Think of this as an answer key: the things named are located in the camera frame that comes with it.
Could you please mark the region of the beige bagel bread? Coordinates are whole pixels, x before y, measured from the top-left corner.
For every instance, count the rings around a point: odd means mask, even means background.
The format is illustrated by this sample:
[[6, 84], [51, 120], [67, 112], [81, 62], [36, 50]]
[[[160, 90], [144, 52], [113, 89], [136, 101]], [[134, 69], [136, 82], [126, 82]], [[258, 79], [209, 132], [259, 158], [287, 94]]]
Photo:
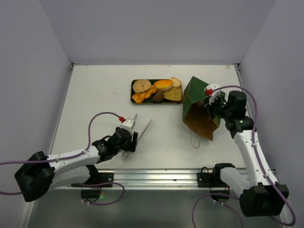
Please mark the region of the beige bagel bread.
[[136, 80], [133, 84], [133, 90], [135, 93], [142, 93], [147, 91], [151, 87], [151, 83], [147, 79]]

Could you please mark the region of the sliced toast bread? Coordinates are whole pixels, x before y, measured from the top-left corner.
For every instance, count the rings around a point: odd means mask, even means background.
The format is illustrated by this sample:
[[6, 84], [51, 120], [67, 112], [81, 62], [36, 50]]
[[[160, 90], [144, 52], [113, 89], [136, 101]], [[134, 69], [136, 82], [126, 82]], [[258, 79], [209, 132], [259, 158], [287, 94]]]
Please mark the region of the sliced toast bread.
[[172, 87], [168, 91], [164, 91], [164, 98], [171, 102], [181, 102], [183, 100], [183, 91], [181, 87]]

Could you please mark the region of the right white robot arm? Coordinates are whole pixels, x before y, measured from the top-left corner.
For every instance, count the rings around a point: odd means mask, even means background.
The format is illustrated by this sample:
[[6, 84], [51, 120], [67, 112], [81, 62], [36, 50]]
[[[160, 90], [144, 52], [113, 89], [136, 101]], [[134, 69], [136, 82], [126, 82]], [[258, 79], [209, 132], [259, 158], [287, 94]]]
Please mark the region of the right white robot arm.
[[246, 115], [247, 96], [241, 91], [231, 91], [226, 101], [221, 91], [206, 90], [204, 106], [210, 119], [225, 121], [225, 127], [239, 148], [247, 169], [246, 180], [233, 168], [224, 165], [212, 174], [216, 186], [227, 184], [239, 197], [239, 204], [246, 217], [280, 215], [289, 190], [279, 184], [271, 172], [254, 129], [254, 120]]

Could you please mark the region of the round bun bread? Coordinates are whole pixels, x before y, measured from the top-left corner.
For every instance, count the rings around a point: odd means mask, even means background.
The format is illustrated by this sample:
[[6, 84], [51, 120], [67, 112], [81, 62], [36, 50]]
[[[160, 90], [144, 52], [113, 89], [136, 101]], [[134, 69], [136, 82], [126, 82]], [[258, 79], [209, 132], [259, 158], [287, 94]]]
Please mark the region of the round bun bread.
[[171, 77], [170, 80], [172, 81], [173, 87], [181, 87], [181, 81], [176, 77]]

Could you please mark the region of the orange waffle bread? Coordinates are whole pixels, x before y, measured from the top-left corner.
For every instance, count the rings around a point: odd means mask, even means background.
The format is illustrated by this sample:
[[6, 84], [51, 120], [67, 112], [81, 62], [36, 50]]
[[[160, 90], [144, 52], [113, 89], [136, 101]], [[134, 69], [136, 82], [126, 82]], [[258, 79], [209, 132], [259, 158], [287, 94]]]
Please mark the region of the orange waffle bread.
[[148, 98], [150, 98], [157, 91], [158, 90], [155, 88], [155, 86], [152, 85], [148, 90], [146, 90], [142, 93], [135, 93], [134, 95], [132, 95], [131, 98], [136, 104], [140, 104], [144, 100], [147, 100]]

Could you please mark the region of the brown chocolate bread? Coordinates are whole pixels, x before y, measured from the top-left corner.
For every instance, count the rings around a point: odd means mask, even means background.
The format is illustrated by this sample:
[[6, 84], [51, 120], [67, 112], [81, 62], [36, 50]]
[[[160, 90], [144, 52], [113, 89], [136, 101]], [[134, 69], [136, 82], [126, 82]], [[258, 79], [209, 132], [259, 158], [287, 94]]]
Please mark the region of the brown chocolate bread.
[[161, 103], [164, 100], [164, 92], [163, 91], [157, 91], [156, 94], [153, 97], [153, 101], [155, 103]]

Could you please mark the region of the metal tongs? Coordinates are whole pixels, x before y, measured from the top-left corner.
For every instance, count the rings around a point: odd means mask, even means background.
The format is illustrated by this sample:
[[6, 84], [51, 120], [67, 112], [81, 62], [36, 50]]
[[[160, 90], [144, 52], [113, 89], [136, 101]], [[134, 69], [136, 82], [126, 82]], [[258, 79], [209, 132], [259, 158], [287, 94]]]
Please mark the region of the metal tongs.
[[[143, 136], [143, 134], [145, 133], [145, 131], [147, 130], [147, 128], [149, 127], [149, 125], [151, 124], [151, 122], [152, 122], [152, 119], [149, 120], [149, 122], [147, 123], [147, 125], [145, 126], [145, 128], [142, 130], [142, 132], [139, 133], [137, 141], [139, 141], [140, 138]], [[125, 161], [131, 153], [132, 152], [124, 151], [123, 154], [122, 154], [122, 160]]]

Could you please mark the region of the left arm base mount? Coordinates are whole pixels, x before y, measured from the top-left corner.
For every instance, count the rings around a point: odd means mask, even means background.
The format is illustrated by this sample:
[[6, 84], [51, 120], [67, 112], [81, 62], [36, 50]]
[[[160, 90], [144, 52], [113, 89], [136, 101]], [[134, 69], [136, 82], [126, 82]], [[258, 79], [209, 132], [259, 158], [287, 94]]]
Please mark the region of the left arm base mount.
[[[94, 184], [101, 184], [106, 182], [112, 182], [114, 180], [114, 173], [112, 172], [100, 172], [97, 177], [94, 177], [93, 179], [89, 179], [86, 184], [94, 185]], [[81, 187], [78, 184], [72, 184], [71, 187], [79, 187], [81, 188], [80, 196], [82, 200], [88, 201], [88, 202], [96, 202], [98, 199], [102, 197], [102, 188], [111, 188], [112, 184], [106, 184], [104, 186], [98, 186], [98, 187], [90, 187], [88, 189], [85, 189], [84, 187]]]

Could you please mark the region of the green paper bag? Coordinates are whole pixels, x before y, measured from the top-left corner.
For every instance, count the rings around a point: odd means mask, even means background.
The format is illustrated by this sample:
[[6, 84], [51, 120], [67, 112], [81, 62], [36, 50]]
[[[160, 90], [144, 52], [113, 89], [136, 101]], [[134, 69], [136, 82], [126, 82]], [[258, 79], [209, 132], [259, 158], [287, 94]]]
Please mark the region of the green paper bag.
[[204, 89], [207, 85], [208, 83], [195, 76], [190, 79], [183, 93], [182, 121], [190, 129], [190, 133], [212, 141], [213, 133], [219, 128], [221, 119], [209, 119], [204, 107], [204, 100], [207, 98]]

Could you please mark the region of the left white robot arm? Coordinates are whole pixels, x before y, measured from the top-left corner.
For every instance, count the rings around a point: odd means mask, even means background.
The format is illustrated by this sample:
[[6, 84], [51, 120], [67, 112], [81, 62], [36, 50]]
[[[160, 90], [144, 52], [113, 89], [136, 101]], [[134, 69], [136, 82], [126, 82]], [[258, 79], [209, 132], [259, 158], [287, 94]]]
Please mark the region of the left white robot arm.
[[14, 177], [26, 202], [44, 196], [54, 188], [69, 184], [94, 186], [99, 175], [95, 164], [108, 161], [120, 151], [136, 150], [138, 133], [117, 127], [112, 136], [93, 142], [89, 149], [57, 157], [43, 152], [33, 154]]

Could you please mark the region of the orange croissant bread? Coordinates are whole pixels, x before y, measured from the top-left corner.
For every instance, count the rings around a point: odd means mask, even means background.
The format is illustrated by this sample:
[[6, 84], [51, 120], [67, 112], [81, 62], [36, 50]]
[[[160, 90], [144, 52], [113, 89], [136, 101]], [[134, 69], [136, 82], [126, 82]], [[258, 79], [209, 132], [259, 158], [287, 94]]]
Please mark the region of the orange croissant bread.
[[173, 86], [173, 81], [170, 79], [163, 79], [154, 82], [154, 87], [159, 91], [168, 91]]

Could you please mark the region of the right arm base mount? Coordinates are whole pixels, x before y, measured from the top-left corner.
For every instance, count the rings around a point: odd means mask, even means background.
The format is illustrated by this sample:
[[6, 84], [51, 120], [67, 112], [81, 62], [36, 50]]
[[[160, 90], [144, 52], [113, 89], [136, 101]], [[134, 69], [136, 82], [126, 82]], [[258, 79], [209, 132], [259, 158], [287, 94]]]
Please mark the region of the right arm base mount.
[[229, 195], [230, 187], [220, 180], [220, 170], [218, 166], [212, 169], [202, 167], [200, 172], [196, 173], [198, 187], [207, 188], [210, 193]]

